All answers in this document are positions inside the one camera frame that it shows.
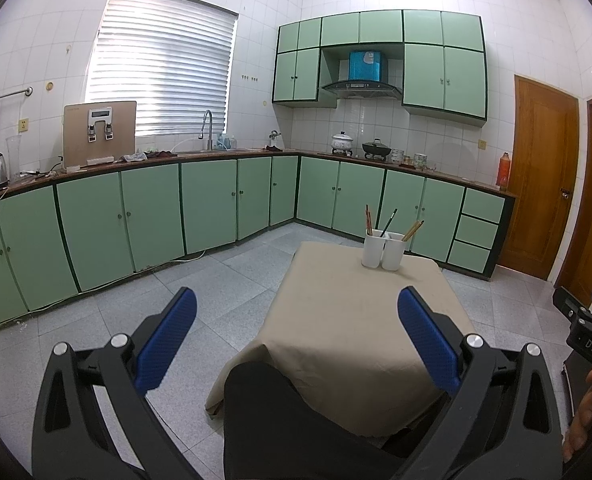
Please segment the person's right hand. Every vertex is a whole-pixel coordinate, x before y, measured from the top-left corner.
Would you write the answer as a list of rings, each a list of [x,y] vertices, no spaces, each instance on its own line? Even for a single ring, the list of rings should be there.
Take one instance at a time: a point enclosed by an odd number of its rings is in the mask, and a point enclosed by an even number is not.
[[[588,440],[588,430],[592,426],[592,369],[586,376],[588,391],[584,394],[573,421],[562,444],[562,460],[567,463],[575,452],[580,451]]]

